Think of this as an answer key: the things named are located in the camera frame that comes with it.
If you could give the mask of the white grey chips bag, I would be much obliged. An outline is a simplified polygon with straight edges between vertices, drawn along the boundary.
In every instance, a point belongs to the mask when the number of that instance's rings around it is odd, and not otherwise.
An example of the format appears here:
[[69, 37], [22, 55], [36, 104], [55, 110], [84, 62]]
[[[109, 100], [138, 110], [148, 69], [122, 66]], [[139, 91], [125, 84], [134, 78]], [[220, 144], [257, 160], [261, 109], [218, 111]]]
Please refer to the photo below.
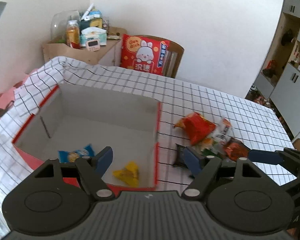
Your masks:
[[232, 125], [228, 119], [225, 117], [221, 118], [221, 121], [215, 128], [212, 133], [212, 138], [215, 142], [225, 145], [229, 142], [231, 135], [230, 132], [232, 131]]

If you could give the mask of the red chips bag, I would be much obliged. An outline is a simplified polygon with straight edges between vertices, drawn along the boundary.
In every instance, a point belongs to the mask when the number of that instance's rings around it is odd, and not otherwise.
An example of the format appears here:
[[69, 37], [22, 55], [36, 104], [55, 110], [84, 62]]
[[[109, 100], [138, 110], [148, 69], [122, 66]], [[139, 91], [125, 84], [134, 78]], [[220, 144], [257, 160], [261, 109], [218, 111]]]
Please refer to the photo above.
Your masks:
[[183, 129], [190, 139], [190, 144], [193, 146], [213, 132], [216, 125], [205, 119], [201, 114], [193, 112], [181, 118], [173, 127]]

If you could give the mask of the green white snack packet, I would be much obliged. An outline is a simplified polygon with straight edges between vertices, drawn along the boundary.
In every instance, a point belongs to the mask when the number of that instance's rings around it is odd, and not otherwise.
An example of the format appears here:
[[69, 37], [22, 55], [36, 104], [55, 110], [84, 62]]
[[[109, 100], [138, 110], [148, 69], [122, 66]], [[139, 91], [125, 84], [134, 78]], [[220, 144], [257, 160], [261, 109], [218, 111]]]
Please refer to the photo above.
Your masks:
[[205, 138], [194, 147], [203, 156], [213, 155], [221, 159], [225, 158], [223, 145], [213, 138]]

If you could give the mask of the black snack packet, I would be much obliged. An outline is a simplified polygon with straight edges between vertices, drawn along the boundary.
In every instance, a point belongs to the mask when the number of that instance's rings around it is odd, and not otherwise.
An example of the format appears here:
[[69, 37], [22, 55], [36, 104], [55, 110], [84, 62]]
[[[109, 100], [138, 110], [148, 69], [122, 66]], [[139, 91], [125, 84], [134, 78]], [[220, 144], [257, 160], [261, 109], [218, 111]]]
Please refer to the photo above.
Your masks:
[[185, 164], [184, 161], [184, 149], [185, 146], [176, 144], [176, 155], [175, 155], [175, 160], [172, 164], [173, 167], [181, 167], [181, 168], [187, 168], [187, 165]]

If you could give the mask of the blue snack packet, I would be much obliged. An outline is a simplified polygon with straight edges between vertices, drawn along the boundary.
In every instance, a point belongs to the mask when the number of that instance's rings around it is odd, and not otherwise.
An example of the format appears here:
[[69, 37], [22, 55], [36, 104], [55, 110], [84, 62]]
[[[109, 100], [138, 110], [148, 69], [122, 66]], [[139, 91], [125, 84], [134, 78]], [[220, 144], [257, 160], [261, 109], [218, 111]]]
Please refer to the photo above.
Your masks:
[[58, 151], [59, 160], [61, 163], [74, 163], [76, 159], [81, 157], [94, 157], [95, 151], [91, 144], [84, 146], [82, 149], [74, 151]]

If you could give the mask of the dark red snack packet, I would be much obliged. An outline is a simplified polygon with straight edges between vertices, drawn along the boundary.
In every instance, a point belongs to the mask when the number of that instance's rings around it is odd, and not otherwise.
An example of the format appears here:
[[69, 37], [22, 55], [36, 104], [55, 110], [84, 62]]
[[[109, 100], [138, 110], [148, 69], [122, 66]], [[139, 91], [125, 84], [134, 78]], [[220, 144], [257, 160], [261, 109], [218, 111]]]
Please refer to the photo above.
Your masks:
[[223, 150], [230, 160], [237, 161], [239, 158], [247, 158], [250, 148], [245, 146], [243, 142], [231, 138], [223, 147]]

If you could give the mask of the black grid white tablecloth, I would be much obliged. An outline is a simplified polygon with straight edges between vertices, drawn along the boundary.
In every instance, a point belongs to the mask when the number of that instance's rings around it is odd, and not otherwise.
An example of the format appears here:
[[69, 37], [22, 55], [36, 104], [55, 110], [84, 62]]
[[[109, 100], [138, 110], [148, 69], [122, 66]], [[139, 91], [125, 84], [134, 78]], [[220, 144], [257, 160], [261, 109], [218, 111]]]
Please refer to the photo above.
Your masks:
[[141, 95], [162, 102], [159, 129], [159, 189], [166, 190], [168, 201], [149, 205], [136, 201], [132, 213], [134, 225], [120, 225], [115, 218], [103, 215], [79, 231], [83, 239], [240, 239], [201, 215], [198, 207], [186, 204], [192, 212], [173, 209], [177, 197], [172, 190], [184, 190], [190, 182], [186, 172], [173, 168], [172, 157], [178, 142], [188, 140], [172, 124], [192, 110], [204, 113], [211, 121], [225, 115], [235, 128], [233, 134], [249, 146], [281, 150], [290, 145], [274, 112], [219, 92], [168, 77], [145, 74], [120, 67], [90, 66], [67, 57], [55, 57], [35, 70], [15, 92], [14, 106], [0, 119], [0, 208], [5, 196], [30, 173], [30, 166], [19, 157], [12, 138], [21, 124], [38, 110], [39, 100], [56, 85], [67, 83], [113, 90], [124, 95]]

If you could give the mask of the yellow snack packet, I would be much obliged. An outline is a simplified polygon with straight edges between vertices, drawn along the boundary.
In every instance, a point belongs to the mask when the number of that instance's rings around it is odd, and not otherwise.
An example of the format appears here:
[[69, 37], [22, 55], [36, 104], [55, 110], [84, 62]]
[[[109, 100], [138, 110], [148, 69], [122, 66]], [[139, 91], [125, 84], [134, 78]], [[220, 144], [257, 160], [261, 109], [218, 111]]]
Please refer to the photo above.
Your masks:
[[130, 187], [139, 186], [139, 167], [133, 161], [126, 164], [124, 168], [113, 171], [113, 176]]

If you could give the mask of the red white cardboard box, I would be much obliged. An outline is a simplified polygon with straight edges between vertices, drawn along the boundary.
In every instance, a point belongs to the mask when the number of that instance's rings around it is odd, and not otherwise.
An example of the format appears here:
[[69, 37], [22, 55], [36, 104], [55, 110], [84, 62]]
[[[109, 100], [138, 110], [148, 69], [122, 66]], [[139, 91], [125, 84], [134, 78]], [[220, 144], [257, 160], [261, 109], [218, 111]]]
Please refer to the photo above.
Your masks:
[[161, 102], [153, 98], [72, 84], [57, 85], [29, 116], [12, 144], [27, 165], [37, 169], [91, 145], [95, 152], [109, 146], [113, 162], [103, 180], [116, 191], [129, 186], [113, 172], [134, 162], [139, 169], [139, 190], [158, 183], [158, 130]]

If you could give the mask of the white storage cabinet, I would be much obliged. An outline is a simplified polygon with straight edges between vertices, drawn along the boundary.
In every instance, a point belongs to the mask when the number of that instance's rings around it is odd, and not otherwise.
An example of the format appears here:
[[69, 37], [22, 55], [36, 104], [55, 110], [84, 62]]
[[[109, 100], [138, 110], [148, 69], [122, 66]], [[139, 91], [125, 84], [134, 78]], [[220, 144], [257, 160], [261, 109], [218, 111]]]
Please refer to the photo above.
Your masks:
[[290, 138], [300, 138], [300, 0], [283, 1], [270, 49], [246, 98], [273, 109]]

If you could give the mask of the pink patterned cloth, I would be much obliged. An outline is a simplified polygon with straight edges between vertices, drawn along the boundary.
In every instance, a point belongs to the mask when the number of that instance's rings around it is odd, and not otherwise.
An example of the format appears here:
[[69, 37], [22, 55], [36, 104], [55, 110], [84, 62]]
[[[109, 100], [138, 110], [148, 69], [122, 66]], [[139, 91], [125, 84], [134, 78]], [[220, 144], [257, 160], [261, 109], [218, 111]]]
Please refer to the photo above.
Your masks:
[[21, 87], [26, 82], [27, 78], [37, 70], [38, 68], [32, 70], [30, 74], [26, 74], [26, 77], [13, 85], [13, 87], [0, 93], [0, 118], [13, 106], [13, 103], [15, 102], [14, 91]]

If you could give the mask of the wooden side cabinet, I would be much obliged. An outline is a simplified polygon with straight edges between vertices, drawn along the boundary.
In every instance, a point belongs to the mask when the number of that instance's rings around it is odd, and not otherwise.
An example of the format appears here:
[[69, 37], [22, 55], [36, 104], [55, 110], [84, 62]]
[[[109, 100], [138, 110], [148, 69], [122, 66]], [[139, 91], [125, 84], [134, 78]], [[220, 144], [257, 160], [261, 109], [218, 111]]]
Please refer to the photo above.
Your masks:
[[127, 31], [123, 28], [110, 27], [106, 32], [107, 45], [101, 46], [98, 51], [88, 51], [86, 47], [74, 49], [67, 44], [52, 40], [42, 46], [44, 60], [47, 62], [54, 57], [64, 56], [90, 65], [118, 66], [121, 57], [122, 37]]

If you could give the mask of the wooden chair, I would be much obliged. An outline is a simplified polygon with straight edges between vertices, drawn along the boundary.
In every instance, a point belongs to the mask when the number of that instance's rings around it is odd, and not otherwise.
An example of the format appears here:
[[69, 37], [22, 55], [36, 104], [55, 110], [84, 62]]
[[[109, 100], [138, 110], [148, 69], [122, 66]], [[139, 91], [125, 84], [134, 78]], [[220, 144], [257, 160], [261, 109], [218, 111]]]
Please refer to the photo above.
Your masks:
[[[158, 40], [158, 41], [166, 40], [164, 38], [150, 36], [150, 35], [142, 35], [142, 36], [153, 38], [154, 40]], [[173, 41], [170, 41], [170, 46], [167, 51], [167, 56], [165, 59], [162, 76], [175, 78], [183, 53], [184, 53], [184, 48], [181, 45]]]

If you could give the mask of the pink digital timer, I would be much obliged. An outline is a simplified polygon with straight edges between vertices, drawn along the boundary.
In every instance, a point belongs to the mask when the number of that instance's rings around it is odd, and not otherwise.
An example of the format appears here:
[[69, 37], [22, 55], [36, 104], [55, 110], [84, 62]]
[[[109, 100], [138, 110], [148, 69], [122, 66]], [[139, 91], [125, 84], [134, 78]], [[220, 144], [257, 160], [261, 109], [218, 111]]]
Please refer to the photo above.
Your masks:
[[86, 42], [86, 49], [88, 51], [98, 51], [100, 50], [100, 40], [98, 38], [93, 40], [87, 40]]

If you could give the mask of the tissue pack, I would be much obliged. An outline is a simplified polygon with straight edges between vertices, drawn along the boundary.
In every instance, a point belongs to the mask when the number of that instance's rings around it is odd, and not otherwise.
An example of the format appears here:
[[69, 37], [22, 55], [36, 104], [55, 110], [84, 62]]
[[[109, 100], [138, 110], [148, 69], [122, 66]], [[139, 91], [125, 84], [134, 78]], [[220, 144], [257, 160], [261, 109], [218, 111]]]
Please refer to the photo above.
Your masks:
[[107, 32], [104, 29], [98, 27], [88, 27], [81, 30], [80, 34], [80, 46], [86, 47], [86, 42], [89, 40], [98, 39], [100, 46], [107, 45]]

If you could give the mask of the orange drink bottle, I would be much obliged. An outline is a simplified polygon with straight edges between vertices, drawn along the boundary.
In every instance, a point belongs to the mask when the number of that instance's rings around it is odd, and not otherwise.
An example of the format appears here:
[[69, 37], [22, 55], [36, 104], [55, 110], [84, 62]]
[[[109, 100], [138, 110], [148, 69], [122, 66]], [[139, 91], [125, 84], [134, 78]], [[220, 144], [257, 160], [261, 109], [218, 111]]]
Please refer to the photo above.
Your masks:
[[68, 21], [66, 27], [66, 44], [70, 48], [80, 49], [80, 30], [77, 20]]

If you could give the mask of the clear glass jar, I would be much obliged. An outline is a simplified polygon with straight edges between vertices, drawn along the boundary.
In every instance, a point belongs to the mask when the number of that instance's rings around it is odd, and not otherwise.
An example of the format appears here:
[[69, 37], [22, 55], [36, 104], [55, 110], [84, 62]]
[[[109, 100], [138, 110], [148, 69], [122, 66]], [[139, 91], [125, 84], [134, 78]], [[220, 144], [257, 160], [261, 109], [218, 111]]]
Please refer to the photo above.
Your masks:
[[67, 10], [55, 14], [51, 21], [51, 40], [65, 40], [66, 28], [70, 20], [80, 22], [80, 15], [77, 10]]

